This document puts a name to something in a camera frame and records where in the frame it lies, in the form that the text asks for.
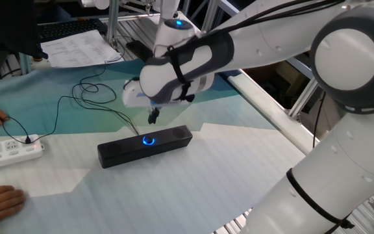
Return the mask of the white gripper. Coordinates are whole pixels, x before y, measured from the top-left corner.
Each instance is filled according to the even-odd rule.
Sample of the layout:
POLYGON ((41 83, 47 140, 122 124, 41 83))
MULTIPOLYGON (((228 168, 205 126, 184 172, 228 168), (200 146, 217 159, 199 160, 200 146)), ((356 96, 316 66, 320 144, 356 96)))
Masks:
POLYGON ((123 86, 122 101, 126 107, 151 107, 149 109, 148 123, 156 123, 160 114, 160 105, 153 103, 143 92, 140 87, 139 77, 133 77, 126 80, 123 86))

